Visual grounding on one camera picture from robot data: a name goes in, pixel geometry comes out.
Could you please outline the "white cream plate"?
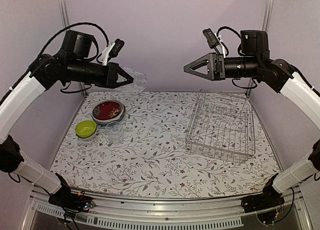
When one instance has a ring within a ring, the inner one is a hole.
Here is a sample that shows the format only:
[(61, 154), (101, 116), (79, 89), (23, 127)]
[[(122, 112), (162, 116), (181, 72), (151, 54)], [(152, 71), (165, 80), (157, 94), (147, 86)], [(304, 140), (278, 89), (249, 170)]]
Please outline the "white cream plate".
[(122, 117), (124, 115), (124, 113), (125, 113), (125, 106), (123, 105), (122, 113), (118, 117), (116, 117), (115, 119)]

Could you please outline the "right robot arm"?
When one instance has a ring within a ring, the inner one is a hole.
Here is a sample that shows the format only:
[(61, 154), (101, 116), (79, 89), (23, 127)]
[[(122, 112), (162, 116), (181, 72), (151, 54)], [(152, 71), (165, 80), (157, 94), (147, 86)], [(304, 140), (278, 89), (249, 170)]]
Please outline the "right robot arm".
[[(223, 57), (208, 53), (183, 68), (185, 73), (207, 79), (250, 78), (264, 82), (276, 93), (294, 103), (316, 126), (320, 126), (320, 96), (309, 86), (301, 72), (283, 59), (261, 60), (258, 56)], [(317, 141), (309, 155), (273, 176), (263, 188), (258, 203), (269, 208), (289, 188), (304, 182), (320, 171), (320, 143)]]

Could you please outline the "clear glass cup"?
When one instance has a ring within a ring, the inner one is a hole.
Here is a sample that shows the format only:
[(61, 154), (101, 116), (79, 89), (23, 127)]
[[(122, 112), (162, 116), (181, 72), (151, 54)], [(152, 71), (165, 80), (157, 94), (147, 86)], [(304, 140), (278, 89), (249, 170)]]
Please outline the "clear glass cup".
[(119, 145), (124, 142), (124, 131), (121, 123), (113, 126), (106, 126), (105, 132), (109, 138), (109, 141), (114, 145)]
[(137, 72), (130, 68), (123, 68), (126, 73), (133, 77), (133, 83), (120, 87), (121, 92), (142, 92), (145, 90), (148, 78), (144, 73)]

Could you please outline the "blue polka dot plate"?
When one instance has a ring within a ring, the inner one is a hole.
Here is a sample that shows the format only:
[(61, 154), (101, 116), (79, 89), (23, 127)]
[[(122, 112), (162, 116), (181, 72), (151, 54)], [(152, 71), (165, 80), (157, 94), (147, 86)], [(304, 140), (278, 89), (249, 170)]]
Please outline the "blue polka dot plate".
[(96, 124), (99, 125), (99, 126), (102, 126), (102, 127), (112, 127), (112, 126), (115, 126), (117, 125), (118, 123), (120, 123), (122, 120), (124, 119), (124, 116), (122, 116), (120, 119), (118, 120), (115, 120), (115, 121), (112, 121), (112, 122), (109, 122), (109, 123), (100, 123), (100, 122), (97, 122)]

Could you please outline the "pale green flower plate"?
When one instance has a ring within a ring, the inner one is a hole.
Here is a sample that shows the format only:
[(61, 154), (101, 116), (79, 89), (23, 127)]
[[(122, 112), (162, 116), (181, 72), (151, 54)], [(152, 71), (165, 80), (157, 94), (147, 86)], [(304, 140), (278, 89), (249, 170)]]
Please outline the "pale green flower plate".
[(96, 118), (92, 118), (95, 123), (101, 126), (114, 126), (116, 123), (120, 123), (123, 120), (124, 116), (118, 117), (117, 119), (109, 119), (109, 120), (98, 120)]

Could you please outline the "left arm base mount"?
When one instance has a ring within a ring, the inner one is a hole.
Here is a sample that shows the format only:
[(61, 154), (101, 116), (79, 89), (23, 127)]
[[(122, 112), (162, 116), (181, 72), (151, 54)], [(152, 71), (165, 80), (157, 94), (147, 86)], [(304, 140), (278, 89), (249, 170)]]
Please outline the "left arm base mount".
[(55, 174), (60, 180), (61, 188), (54, 194), (50, 194), (48, 202), (52, 205), (71, 210), (76, 213), (88, 212), (95, 206), (92, 197), (85, 194), (85, 191), (72, 193), (70, 186), (58, 173)]

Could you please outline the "dark red patterned plate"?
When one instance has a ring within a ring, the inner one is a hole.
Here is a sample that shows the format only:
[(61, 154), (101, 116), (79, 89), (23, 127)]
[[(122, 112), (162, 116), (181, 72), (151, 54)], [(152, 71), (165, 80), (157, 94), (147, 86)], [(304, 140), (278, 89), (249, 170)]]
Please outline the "dark red patterned plate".
[(98, 103), (92, 110), (92, 116), (98, 121), (109, 121), (118, 117), (123, 111), (123, 104), (116, 100)]

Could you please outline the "floral tablecloth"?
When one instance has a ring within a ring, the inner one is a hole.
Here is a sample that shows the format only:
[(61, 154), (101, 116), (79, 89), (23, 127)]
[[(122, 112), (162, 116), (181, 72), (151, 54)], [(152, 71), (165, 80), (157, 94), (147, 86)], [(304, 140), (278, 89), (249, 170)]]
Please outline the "floral tablecloth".
[(186, 135), (197, 92), (93, 92), (74, 123), (105, 100), (124, 104), (124, 141), (113, 144), (106, 127), (91, 141), (71, 127), (50, 167), (74, 188), (151, 198), (227, 197), (260, 192), (281, 170), (253, 111), (255, 155), (235, 162), (193, 154)]

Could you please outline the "lime green bowl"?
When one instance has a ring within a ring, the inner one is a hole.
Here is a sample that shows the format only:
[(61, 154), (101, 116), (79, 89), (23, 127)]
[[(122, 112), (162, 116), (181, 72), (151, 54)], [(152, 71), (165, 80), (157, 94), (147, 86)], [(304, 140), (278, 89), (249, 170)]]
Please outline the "lime green bowl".
[(92, 120), (84, 120), (75, 126), (75, 133), (79, 138), (89, 138), (95, 134), (97, 125)]

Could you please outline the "white small bowl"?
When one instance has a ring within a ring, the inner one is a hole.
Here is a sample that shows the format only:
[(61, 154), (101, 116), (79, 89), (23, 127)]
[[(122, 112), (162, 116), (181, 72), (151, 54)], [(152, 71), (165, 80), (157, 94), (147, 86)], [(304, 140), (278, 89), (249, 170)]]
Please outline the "white small bowl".
[(88, 136), (88, 137), (78, 137), (78, 139), (80, 141), (85, 141), (85, 142), (88, 142), (88, 141), (91, 141), (93, 140), (97, 135), (97, 132), (95, 131), (92, 135)]

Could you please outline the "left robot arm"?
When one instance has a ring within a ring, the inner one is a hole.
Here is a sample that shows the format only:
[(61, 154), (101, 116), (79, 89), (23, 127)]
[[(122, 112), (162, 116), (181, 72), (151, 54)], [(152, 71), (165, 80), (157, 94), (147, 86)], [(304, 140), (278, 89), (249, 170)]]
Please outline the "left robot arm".
[(100, 88), (116, 89), (133, 83), (134, 78), (118, 63), (90, 63), (71, 59), (65, 62), (44, 54), (0, 104), (0, 170), (15, 173), (34, 185), (55, 194), (63, 206), (74, 203), (74, 195), (62, 188), (63, 181), (28, 157), (10, 136), (10, 132), (27, 109), (56, 82), (65, 85), (83, 82)]

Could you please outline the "front aluminium rail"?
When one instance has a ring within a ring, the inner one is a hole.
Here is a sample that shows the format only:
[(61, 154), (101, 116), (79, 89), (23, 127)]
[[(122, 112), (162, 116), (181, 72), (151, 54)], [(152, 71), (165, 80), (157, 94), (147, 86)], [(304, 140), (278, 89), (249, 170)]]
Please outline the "front aluminium rail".
[(221, 198), (152, 198), (85, 193), (94, 201), (88, 212), (75, 219), (48, 202), (48, 195), (34, 188), (22, 217), (22, 230), (313, 230), (298, 187), (284, 193), (284, 205), (275, 223), (264, 216), (277, 209), (245, 212), (242, 196)]

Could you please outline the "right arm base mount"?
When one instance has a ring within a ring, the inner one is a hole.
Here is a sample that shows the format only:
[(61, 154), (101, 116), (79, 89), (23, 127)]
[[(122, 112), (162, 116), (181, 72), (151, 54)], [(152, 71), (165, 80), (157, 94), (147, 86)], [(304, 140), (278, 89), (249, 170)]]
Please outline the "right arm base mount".
[(241, 199), (245, 213), (259, 212), (256, 217), (263, 225), (274, 224), (284, 210), (284, 197), (281, 193), (267, 187), (262, 193), (248, 195)]

